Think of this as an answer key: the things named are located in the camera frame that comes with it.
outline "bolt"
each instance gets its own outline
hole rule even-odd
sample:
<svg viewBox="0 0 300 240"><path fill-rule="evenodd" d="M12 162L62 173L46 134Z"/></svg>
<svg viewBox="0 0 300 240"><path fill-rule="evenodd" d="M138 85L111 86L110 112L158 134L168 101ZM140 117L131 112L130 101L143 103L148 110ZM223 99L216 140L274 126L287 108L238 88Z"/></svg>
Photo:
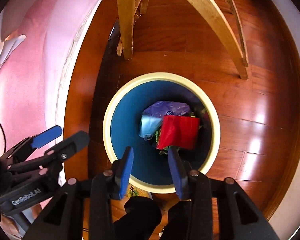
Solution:
<svg viewBox="0 0 300 240"><path fill-rule="evenodd" d="M232 184L234 184L234 179L232 179L232 178L226 178L225 182L226 182L226 184L232 185Z"/></svg>
<svg viewBox="0 0 300 240"><path fill-rule="evenodd" d="M42 170L39 171L39 174L40 175L44 175L48 172L48 169L47 168L43 168Z"/></svg>
<svg viewBox="0 0 300 240"><path fill-rule="evenodd" d="M197 177L197 176L199 176L199 171L197 171L197 170L191 170L191 171L189 172L189 174L190 174L190 176L192 176L192 177Z"/></svg>
<svg viewBox="0 0 300 240"><path fill-rule="evenodd" d="M112 176L112 174L113 174L113 171L111 171L111 170L106 170L103 172L103 175L105 175L106 177Z"/></svg>
<svg viewBox="0 0 300 240"><path fill-rule="evenodd" d="M68 179L68 184L69 185L74 185L76 183L77 183L77 180L75 178Z"/></svg>

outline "black cable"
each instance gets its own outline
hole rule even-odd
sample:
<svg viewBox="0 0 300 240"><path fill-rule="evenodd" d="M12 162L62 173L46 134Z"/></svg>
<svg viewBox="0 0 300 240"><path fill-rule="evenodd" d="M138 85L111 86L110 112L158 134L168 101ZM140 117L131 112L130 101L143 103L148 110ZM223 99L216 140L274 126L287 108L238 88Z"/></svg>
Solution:
<svg viewBox="0 0 300 240"><path fill-rule="evenodd" d="M7 139L6 139L6 135L5 135L5 133L4 133L4 130L3 130L3 127L2 127L2 125L1 125L1 123L0 123L0 128L1 128L1 130L2 130L3 139L4 139L4 152L3 152L3 153L5 153L6 150L7 150Z"/></svg>

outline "blue gripper pad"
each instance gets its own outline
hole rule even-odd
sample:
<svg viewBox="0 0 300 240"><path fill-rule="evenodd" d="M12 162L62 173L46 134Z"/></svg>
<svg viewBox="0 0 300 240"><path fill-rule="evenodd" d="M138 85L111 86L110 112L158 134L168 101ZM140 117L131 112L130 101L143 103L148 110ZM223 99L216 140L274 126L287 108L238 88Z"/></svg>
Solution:
<svg viewBox="0 0 300 240"><path fill-rule="evenodd" d="M120 190L119 190L120 199L122 199L124 194L127 192L127 187L131 175L132 165L133 165L133 158L134 158L133 148L130 146L126 147L121 159L121 161L124 163L124 167L122 170Z"/></svg>
<svg viewBox="0 0 300 240"><path fill-rule="evenodd" d="M33 149L41 148L52 140L58 138L62 134L62 128L58 125L51 127L50 129L36 135L32 139L31 147Z"/></svg>
<svg viewBox="0 0 300 240"><path fill-rule="evenodd" d="M176 194L179 197L179 199L183 199L183 190L188 183L188 177L176 147L169 148L168 163L170 173L172 176L172 181L176 189Z"/></svg>

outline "white wall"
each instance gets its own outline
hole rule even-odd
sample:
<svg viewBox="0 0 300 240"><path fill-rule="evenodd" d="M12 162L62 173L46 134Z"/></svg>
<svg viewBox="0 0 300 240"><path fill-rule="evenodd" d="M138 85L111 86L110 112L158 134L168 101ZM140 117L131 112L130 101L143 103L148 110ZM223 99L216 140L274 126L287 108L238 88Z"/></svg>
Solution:
<svg viewBox="0 0 300 240"><path fill-rule="evenodd" d="M300 56L300 12L291 0L272 0L283 16ZM270 219L281 240L287 240L300 226L300 161L292 183Z"/></svg>

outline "wooden baseboard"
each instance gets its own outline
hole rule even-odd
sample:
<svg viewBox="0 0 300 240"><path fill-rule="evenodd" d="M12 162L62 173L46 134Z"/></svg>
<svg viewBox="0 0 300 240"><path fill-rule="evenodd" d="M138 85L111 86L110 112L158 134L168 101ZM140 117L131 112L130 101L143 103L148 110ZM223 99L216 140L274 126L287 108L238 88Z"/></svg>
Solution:
<svg viewBox="0 0 300 240"><path fill-rule="evenodd" d="M289 189L289 186L292 182L292 179L294 177L300 159L300 57L294 39L281 13L274 5L272 0L266 0L266 1L270 6L274 16L277 18L279 27L282 30L282 36L288 45L288 51L290 52L290 58L291 58L291 66L294 68L295 71L297 88L298 88L298 94L296 95L298 115L296 116L296 122L294 125L294 132L293 132L294 144L292 147L292 152L289 156L289 161L285 169L284 175L282 176L282 179L279 182L279 185L272 199L270 200L267 207L263 211L263 215L266 217L266 219L269 220L274 214L274 212L277 210L283 197L287 193L287 190Z"/></svg>

